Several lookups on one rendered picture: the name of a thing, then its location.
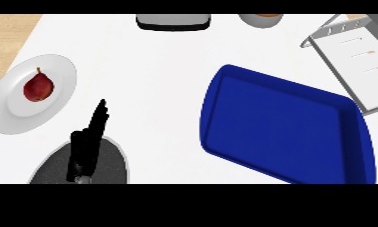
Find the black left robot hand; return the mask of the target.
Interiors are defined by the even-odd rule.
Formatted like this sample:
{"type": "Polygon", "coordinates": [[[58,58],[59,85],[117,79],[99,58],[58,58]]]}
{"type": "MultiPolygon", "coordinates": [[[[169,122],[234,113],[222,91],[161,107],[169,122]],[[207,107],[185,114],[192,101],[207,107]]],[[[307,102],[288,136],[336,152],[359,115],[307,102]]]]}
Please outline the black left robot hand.
{"type": "Polygon", "coordinates": [[[82,178],[90,179],[95,174],[108,118],[107,101],[101,100],[89,126],[82,131],[71,133],[71,155],[67,171],[68,182],[77,182],[82,178]]]}

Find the blue rectangular tray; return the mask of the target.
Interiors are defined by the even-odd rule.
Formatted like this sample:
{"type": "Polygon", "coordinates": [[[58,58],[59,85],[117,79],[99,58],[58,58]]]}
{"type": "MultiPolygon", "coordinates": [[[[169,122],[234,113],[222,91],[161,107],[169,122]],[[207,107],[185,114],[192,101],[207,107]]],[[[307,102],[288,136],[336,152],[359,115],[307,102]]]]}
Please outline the blue rectangular tray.
{"type": "Polygon", "coordinates": [[[226,65],[206,94],[204,150],[297,184],[372,184],[367,122],[350,98],[226,65]]]}

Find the white round plate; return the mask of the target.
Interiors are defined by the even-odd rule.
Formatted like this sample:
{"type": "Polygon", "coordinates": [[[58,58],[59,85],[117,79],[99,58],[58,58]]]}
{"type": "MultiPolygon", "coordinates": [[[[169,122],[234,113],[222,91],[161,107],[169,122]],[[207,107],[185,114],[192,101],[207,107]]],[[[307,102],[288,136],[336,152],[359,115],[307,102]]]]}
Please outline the white round plate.
{"type": "Polygon", "coordinates": [[[76,85],[77,69],[67,57],[46,54],[20,63],[0,79],[0,133],[21,134],[43,125],[64,109],[76,85]],[[52,80],[54,91],[45,100],[33,102],[24,95],[24,86],[37,70],[52,80]]]}

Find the red pear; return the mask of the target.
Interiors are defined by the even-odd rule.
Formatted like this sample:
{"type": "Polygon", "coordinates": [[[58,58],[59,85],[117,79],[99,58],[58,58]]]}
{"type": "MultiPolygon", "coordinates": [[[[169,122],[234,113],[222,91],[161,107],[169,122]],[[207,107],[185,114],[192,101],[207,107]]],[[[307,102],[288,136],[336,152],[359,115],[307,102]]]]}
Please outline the red pear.
{"type": "Polygon", "coordinates": [[[24,96],[31,102],[43,101],[54,92],[55,84],[48,75],[37,69],[37,74],[24,85],[24,96]]]}

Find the grey and black appliance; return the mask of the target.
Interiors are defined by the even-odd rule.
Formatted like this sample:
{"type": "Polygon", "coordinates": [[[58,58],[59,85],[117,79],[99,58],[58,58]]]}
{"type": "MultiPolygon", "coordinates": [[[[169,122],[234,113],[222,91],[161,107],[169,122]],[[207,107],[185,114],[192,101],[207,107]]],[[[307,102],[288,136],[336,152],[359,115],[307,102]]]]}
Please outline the grey and black appliance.
{"type": "Polygon", "coordinates": [[[145,30],[198,31],[210,26],[210,14],[138,14],[136,23],[145,30]]]}

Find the grey round cup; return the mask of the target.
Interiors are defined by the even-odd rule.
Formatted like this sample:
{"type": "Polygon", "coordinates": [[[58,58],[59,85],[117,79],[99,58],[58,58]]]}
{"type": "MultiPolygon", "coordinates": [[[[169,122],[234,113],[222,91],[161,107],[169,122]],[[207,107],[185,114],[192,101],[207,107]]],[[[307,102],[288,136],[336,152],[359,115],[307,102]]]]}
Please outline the grey round cup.
{"type": "Polygon", "coordinates": [[[241,14],[243,21],[256,28],[272,28],[284,17],[282,14],[241,14]]]}

